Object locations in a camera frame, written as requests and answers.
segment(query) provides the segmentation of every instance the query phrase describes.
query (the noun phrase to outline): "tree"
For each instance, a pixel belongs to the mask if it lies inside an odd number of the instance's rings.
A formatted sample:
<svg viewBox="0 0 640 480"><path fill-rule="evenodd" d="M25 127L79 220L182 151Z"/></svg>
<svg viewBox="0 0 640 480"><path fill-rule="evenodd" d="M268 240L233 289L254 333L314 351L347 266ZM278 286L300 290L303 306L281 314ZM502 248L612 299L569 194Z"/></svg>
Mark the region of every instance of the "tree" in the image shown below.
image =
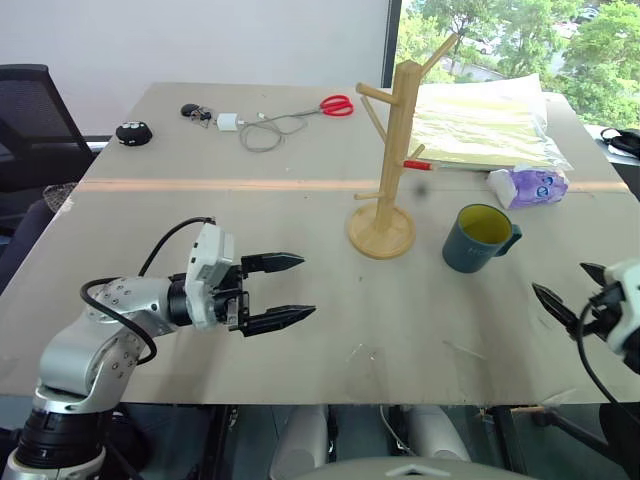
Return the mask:
<svg viewBox="0 0 640 480"><path fill-rule="evenodd" d="M438 32L435 19L403 12L398 29L395 63L413 60L423 64L444 40L445 36ZM422 83L452 82L453 76L445 72L440 64L435 65L422 79Z"/></svg>
<svg viewBox="0 0 640 480"><path fill-rule="evenodd" d="M640 7L616 0L571 39L561 91L589 123L640 123Z"/></svg>
<svg viewBox="0 0 640 480"><path fill-rule="evenodd" d="M554 23L575 15L581 4L582 0L502 0L496 7L504 20L497 48L500 72L510 78L545 72L563 45Z"/></svg>
<svg viewBox="0 0 640 480"><path fill-rule="evenodd" d="M441 33L451 31L458 35L453 47L453 56L457 57L465 36L485 36L495 30L497 17L493 14L496 0L415 0L410 7L412 12L421 12L424 18L433 18ZM455 62L451 62L449 73L453 72Z"/></svg>

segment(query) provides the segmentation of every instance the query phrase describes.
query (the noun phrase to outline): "blue mug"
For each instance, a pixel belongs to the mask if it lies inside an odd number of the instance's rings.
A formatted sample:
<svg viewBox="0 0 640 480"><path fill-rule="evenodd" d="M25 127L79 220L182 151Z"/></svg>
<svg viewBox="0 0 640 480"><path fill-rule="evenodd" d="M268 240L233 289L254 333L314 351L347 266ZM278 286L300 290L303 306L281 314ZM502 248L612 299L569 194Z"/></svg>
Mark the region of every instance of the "blue mug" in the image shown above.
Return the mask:
<svg viewBox="0 0 640 480"><path fill-rule="evenodd" d="M442 248L445 262L454 270L473 273L493 257L501 257L522 238L522 230L497 208L467 205L460 213Z"/></svg>

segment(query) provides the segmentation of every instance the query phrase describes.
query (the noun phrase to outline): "table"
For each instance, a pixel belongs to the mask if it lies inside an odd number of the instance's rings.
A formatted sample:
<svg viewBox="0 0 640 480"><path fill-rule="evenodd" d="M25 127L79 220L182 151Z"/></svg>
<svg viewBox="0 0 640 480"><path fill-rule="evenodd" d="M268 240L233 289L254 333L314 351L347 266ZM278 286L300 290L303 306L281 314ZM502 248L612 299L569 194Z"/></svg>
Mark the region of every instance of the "table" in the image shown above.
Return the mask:
<svg viewBox="0 0 640 480"><path fill-rule="evenodd" d="M574 310L596 289L581 261L638 256L639 208L566 101L548 97L549 133L576 170L559 204L509 213L524 238L474 275L449 269L440 250L457 211L497 205L484 174L408 172L398 204L416 222L404 256L364 257L345 226L374 190L382 144L363 108L346 119L316 116L265 154L236 135L180 117L184 103L278 113L309 108L336 89L156 84L127 120L154 133L144 147L113 141L42 235L0 297L0 393L30 395L39 356L83 308L87 280L133 275L172 225L215 215L235 235L236 255L290 251L306 263L247 282L252 313L314 304L280 332L245 339L220 326L158 338L158 357L138 367L123 400L166 403L529 404L600 402L575 344L530 287L556 290ZM340 89L357 98L352 88ZM416 193L424 185L426 196ZM149 275L185 270L197 227L180 232ZM600 340L589 358L612 393L637 400L640 382Z"/></svg>

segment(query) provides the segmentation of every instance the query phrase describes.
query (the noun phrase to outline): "wooden mug tree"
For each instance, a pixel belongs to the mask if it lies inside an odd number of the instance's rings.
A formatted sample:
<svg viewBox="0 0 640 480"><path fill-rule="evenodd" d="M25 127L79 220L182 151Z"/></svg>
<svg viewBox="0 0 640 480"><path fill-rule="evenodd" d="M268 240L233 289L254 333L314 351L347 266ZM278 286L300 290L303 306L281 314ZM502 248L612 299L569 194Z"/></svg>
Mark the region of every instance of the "wooden mug tree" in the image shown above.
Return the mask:
<svg viewBox="0 0 640 480"><path fill-rule="evenodd" d="M456 41L457 36L451 35L422 66L411 60L397 65L391 94L362 83L356 85L356 91L363 95L362 103L365 110L384 142L380 188L377 192L354 195L356 200L376 198L377 203L369 203L356 210L348 226L351 243L369 257L376 259L397 257L413 245L416 236L415 225L411 216L395 205L395 199L398 182L404 169L426 169L428 165L421 165L416 161L423 152L424 145L416 148L407 158L418 87L422 77ZM391 106L386 132L367 97Z"/></svg>

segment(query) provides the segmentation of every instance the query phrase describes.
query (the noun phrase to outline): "scissors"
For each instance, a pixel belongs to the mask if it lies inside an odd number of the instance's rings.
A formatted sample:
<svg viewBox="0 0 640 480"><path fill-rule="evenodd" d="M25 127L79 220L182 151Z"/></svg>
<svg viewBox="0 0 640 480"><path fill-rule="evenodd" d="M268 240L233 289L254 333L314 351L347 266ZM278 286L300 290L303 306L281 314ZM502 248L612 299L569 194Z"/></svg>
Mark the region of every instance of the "scissors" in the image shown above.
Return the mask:
<svg viewBox="0 0 640 480"><path fill-rule="evenodd" d="M353 113L353 103L346 95L332 95L320 103L318 110L330 117L347 117Z"/></svg>

